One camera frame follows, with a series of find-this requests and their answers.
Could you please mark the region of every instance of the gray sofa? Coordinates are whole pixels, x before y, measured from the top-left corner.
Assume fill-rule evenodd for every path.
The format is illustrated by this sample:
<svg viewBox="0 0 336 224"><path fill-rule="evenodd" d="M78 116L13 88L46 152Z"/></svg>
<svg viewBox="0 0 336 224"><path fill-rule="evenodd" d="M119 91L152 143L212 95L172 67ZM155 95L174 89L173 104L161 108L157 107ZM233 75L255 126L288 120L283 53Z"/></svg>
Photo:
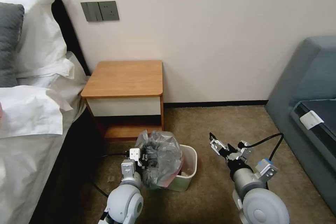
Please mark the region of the gray sofa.
<svg viewBox="0 0 336 224"><path fill-rule="evenodd" d="M266 110L336 215L336 36L305 39L276 84ZM313 110L324 122L307 129Z"/></svg>

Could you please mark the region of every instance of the baseboard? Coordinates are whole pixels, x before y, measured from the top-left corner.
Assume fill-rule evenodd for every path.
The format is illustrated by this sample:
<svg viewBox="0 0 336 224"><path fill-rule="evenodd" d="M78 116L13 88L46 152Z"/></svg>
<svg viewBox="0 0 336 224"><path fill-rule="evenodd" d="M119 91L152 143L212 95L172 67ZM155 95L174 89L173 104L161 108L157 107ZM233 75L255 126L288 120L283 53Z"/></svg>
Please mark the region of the baseboard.
<svg viewBox="0 0 336 224"><path fill-rule="evenodd" d="M251 106L266 105L268 100L249 100L249 101L208 101L192 103L164 103L164 108L181 108L181 107L225 107L225 106Z"/></svg>

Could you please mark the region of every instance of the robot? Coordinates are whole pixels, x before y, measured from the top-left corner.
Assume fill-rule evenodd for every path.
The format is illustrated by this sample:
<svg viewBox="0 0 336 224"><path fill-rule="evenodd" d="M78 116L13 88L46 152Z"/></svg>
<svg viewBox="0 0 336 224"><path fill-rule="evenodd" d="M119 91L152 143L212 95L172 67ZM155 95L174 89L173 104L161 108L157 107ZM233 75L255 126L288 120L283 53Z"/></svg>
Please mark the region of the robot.
<svg viewBox="0 0 336 224"><path fill-rule="evenodd" d="M245 141L240 141L236 149L230 144L225 146L210 133L210 145L217 155L225 158L230 169L235 184L232 197L242 224L289 224L286 205L267 186L267 181L278 172L277 167L268 159L262 159L253 173L246 164L252 148Z"/></svg>
<svg viewBox="0 0 336 224"><path fill-rule="evenodd" d="M268 159L262 159L253 173L247 165L252 148L241 141L237 148L210 133L210 145L217 155L225 158L230 177L235 184L232 193L242 224L289 224L289 213L283 201L267 189L278 169ZM146 155L139 148L129 150L129 159L121 163L123 178L107 199L107 206L98 224L134 224L141 214L144 199L140 193L141 171L146 166Z"/></svg>

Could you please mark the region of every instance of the pink object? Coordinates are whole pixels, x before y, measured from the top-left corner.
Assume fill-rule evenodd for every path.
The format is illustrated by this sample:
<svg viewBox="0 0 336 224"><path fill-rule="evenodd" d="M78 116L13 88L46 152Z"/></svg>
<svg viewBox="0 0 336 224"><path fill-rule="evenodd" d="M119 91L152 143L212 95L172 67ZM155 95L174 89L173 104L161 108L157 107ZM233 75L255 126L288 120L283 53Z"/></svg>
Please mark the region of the pink object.
<svg viewBox="0 0 336 224"><path fill-rule="evenodd" d="M184 157L183 155L181 156L181 164L180 167L178 168L178 170L173 173L172 175L169 176L169 178L167 178L164 182L162 183L158 183L158 186L160 187L168 187L169 184L174 180L174 178L178 175L178 173L180 172L182 165L183 165L183 161L184 161Z"/></svg>

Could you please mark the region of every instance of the bedside table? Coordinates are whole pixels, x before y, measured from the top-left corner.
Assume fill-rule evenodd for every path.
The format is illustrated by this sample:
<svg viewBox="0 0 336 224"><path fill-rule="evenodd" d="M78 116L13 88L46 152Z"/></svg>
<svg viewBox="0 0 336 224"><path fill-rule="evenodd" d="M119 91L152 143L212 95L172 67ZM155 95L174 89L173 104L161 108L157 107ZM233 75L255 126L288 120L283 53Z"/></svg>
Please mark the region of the bedside table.
<svg viewBox="0 0 336 224"><path fill-rule="evenodd" d="M161 61L102 61L81 96L106 139L164 130Z"/></svg>

